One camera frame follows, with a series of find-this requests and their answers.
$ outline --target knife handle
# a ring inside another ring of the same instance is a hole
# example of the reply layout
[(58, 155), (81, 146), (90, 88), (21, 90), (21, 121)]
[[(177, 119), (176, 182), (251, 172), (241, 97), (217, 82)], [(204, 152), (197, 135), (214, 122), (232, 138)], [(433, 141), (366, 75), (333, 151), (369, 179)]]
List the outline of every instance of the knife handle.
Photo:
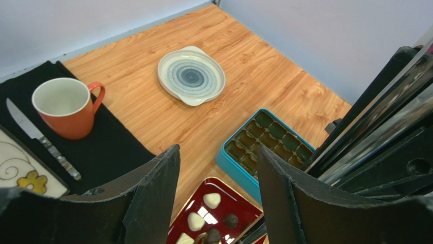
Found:
[(65, 157), (61, 155), (58, 149), (51, 143), (50, 140), (48, 140), (48, 138), (43, 136), (38, 140), (51, 153), (51, 155), (53, 155), (53, 157), (57, 159), (57, 161), (62, 165), (64, 169), (66, 169), (69, 175), (74, 178), (74, 180), (81, 180), (81, 174), (74, 168), (74, 166), (72, 166), (71, 163), (69, 163), (69, 161)]

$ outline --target mug handle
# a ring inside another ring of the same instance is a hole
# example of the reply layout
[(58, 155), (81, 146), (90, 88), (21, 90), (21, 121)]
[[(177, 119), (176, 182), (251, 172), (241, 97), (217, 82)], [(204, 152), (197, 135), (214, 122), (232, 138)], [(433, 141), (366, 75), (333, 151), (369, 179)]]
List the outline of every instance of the mug handle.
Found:
[(92, 82), (90, 85), (87, 86), (89, 88), (89, 91), (92, 92), (95, 88), (100, 87), (101, 90), (99, 91), (99, 95), (95, 100), (95, 103), (93, 103), (93, 114), (96, 113), (96, 111), (98, 110), (99, 106), (102, 103), (102, 100), (104, 99), (105, 96), (105, 86), (102, 83), (99, 82)]

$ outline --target spiral pattern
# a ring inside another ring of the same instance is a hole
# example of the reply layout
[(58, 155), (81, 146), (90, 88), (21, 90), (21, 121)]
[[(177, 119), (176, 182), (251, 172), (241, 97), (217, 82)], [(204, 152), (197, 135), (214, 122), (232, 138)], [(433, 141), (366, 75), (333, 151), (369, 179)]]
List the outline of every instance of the spiral pattern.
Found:
[(182, 59), (168, 67), (167, 84), (178, 94), (190, 98), (205, 98), (219, 89), (217, 76), (206, 64)]

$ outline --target black placemat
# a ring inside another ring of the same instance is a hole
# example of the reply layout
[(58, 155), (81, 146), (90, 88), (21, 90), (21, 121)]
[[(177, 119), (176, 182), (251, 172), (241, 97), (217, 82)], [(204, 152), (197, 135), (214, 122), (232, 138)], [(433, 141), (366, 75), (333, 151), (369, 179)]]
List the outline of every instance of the black placemat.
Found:
[[(0, 124), (13, 133), (47, 167), (70, 187), (70, 194), (82, 194), (147, 163), (155, 157), (105, 107), (96, 113), (92, 132), (80, 140), (65, 139), (54, 133), (32, 106), (33, 91), (43, 82), (60, 77), (76, 78), (60, 62), (46, 62), (39, 67), (0, 84)], [(36, 139), (30, 139), (10, 116), (6, 98), (12, 102), (57, 147), (81, 173), (74, 180)]]

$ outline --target orange mug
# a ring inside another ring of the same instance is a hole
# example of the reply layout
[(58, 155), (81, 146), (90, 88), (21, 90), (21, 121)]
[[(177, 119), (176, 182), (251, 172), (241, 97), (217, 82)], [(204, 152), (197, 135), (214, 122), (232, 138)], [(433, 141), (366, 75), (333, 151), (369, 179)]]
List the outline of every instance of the orange mug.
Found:
[[(100, 87), (92, 104), (90, 92)], [(42, 119), (57, 134), (72, 140), (87, 136), (95, 121), (95, 113), (102, 103), (105, 87), (99, 82), (86, 86), (79, 80), (58, 78), (36, 88), (32, 103)]]

